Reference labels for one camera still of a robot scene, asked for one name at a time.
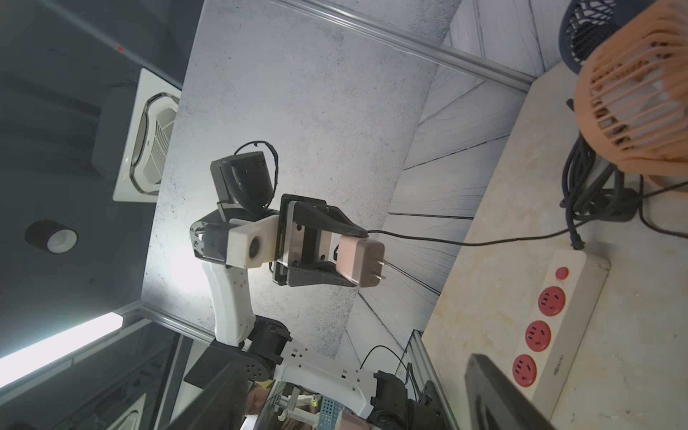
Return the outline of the ceiling air conditioner vent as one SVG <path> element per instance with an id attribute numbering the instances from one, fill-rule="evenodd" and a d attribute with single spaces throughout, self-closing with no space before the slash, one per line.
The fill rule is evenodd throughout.
<path id="1" fill-rule="evenodd" d="M 102 102 L 91 164 L 116 202 L 155 204 L 181 89 L 146 68 L 136 84 L 110 88 Z"/>

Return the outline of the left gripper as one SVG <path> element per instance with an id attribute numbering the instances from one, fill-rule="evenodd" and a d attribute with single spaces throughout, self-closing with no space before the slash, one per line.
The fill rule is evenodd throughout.
<path id="1" fill-rule="evenodd" d="M 336 264 L 328 260 L 331 233 L 367 238 L 366 229 L 351 221 L 338 207 L 312 197 L 283 195 L 279 213 L 278 241 L 272 269 L 276 284 L 290 287 L 321 284 L 355 287 L 354 283 L 337 272 Z"/>

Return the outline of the ceiling spot light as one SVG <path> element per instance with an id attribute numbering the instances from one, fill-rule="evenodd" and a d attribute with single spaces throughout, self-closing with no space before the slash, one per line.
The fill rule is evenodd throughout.
<path id="1" fill-rule="evenodd" d="M 65 254 L 78 242 L 75 230 L 53 220 L 37 220 L 24 234 L 25 241 L 32 247 L 50 254 Z"/>

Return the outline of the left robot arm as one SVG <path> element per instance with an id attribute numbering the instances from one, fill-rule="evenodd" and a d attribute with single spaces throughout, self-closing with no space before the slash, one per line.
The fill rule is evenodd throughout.
<path id="1" fill-rule="evenodd" d="M 408 397 L 399 377 L 313 352 L 284 324 L 253 310 L 247 274 L 265 263 L 281 286 L 378 285 L 383 244 L 339 208 L 298 195 L 284 195 L 277 211 L 230 199 L 197 220 L 190 237 L 210 283 L 215 329 L 210 347 L 186 375 L 188 383 L 216 388 L 222 374 L 232 371 L 251 383 L 275 380 L 311 389 L 379 429 L 448 428 L 434 383 Z"/>

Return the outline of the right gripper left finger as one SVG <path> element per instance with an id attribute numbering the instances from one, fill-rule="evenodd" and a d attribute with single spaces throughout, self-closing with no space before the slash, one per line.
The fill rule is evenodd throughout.
<path id="1" fill-rule="evenodd" d="M 167 429 L 240 429 L 245 419 L 248 392 L 245 369 L 240 365 L 227 365 Z"/>

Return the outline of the orange desk fan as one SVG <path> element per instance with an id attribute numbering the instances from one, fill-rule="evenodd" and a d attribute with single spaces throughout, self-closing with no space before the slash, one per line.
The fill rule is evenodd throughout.
<path id="1" fill-rule="evenodd" d="M 657 1 L 588 57 L 574 97 L 589 146 L 625 173 L 687 174 L 687 3 Z"/>

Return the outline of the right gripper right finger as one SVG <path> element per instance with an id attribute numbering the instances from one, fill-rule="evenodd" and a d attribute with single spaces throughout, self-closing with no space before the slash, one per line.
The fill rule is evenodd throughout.
<path id="1" fill-rule="evenodd" d="M 483 354 L 472 354 L 464 374 L 472 429 L 555 430 Z"/>

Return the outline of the ceiling strip light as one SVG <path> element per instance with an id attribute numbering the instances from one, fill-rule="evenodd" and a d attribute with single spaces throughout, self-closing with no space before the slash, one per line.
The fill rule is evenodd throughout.
<path id="1" fill-rule="evenodd" d="M 1 358 L 1 388 L 114 333 L 123 322 L 122 315 L 111 312 Z"/>

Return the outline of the dark blue desk fan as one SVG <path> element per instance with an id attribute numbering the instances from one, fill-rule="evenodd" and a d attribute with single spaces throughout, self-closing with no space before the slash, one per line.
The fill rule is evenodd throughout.
<path id="1" fill-rule="evenodd" d="M 653 0 L 571 1 L 558 39 L 564 64 L 578 75 L 596 48 L 652 4 Z"/>

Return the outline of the pink USB charger plug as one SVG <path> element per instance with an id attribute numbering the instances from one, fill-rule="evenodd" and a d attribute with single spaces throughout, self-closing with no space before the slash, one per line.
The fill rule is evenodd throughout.
<path id="1" fill-rule="evenodd" d="M 379 285 L 383 279 L 385 245 L 371 238 L 341 236 L 336 270 L 360 288 Z"/>

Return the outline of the white red power strip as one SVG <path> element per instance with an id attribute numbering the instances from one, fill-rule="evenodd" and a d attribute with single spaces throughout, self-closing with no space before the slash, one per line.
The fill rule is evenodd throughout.
<path id="1" fill-rule="evenodd" d="M 554 254 L 521 332 L 509 379 L 547 419 L 553 416 L 610 270 L 583 251 Z"/>

